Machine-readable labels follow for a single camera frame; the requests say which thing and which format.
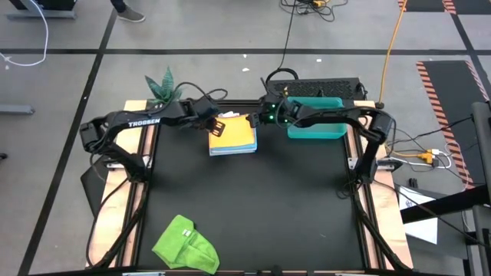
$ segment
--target gray floor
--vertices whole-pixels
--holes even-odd
[[[200,49],[282,48],[289,15],[273,0],[146,0],[129,2],[147,15],[138,25],[117,21],[108,48]],[[10,11],[0,0],[0,11]],[[76,21],[49,21],[51,49],[97,49],[111,13],[109,1],[79,0]],[[290,48],[385,49],[395,21],[397,1],[351,0],[337,8],[334,23],[309,15],[294,18]],[[491,15],[461,16],[477,49],[491,49]],[[0,16],[0,48],[41,48],[42,23],[8,21]],[[395,48],[464,49],[447,13],[406,13]],[[16,61],[35,61],[39,55],[14,55]],[[491,74],[491,57],[479,57]],[[416,71],[417,61],[470,60],[467,56],[393,56],[387,73],[384,102],[397,125],[410,134],[439,127]],[[255,99],[264,94],[259,80],[278,67],[279,54],[132,55],[106,54],[95,80],[82,121],[123,107],[129,99],[151,97],[144,75],[160,78],[170,67],[176,82],[192,81],[205,90],[223,87],[230,99]],[[10,158],[0,164],[0,275],[17,274],[38,220],[46,192],[63,149],[87,76],[94,63],[91,54],[50,54],[37,67],[1,70],[1,101],[32,104],[30,117],[0,116],[0,152]],[[304,78],[359,77],[376,100],[380,90],[382,55],[289,55],[285,67]],[[184,97],[198,94],[187,88]],[[422,138],[423,146],[443,148],[440,133]],[[91,223],[80,175],[88,155],[77,138],[31,273],[81,269]],[[415,173],[403,167],[395,182],[405,183]],[[462,183],[445,171],[416,175],[420,186],[446,194],[461,190]],[[462,263],[453,258],[412,250],[415,267],[441,274],[462,274]]]

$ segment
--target teal container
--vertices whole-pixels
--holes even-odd
[[[338,97],[288,97],[288,101],[296,100],[315,109],[342,108],[343,101]],[[318,123],[310,127],[290,126],[288,137],[293,139],[338,139],[346,134],[346,123]]]

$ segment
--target sneaker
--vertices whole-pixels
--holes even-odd
[[[118,13],[117,17],[133,23],[138,23],[145,20],[145,15],[132,10],[130,7],[126,7],[126,11]]]

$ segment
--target green towel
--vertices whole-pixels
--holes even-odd
[[[213,245],[181,215],[167,226],[152,251],[171,269],[189,267],[215,274],[220,265]]]

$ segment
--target artificial plant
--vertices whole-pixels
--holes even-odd
[[[168,67],[166,73],[163,75],[162,85],[157,84],[148,76],[145,76],[145,81],[147,81],[150,91],[155,96],[155,99],[152,100],[155,104],[166,104],[171,100],[178,100],[181,97],[181,90],[174,90],[174,78]]]

